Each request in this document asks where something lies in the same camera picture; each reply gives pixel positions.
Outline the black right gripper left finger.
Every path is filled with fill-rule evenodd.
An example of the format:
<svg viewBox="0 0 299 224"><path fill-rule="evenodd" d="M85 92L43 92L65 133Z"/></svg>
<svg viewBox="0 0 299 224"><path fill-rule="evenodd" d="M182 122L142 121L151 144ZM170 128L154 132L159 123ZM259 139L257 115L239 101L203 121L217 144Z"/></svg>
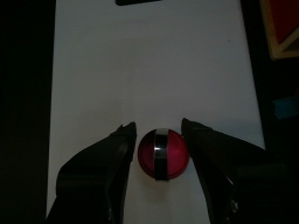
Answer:
<svg viewBox="0 0 299 224"><path fill-rule="evenodd" d="M46 224L123 224L135 147L131 122L70 159L59 171Z"/></svg>

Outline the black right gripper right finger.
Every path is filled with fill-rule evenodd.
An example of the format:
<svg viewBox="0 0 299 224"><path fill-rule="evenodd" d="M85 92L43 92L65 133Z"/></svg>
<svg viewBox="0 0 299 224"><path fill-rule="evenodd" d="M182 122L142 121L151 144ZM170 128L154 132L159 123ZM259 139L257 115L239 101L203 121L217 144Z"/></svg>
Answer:
<svg viewBox="0 0 299 224"><path fill-rule="evenodd" d="M234 136L182 120L210 224L293 224L293 192L277 158Z"/></svg>

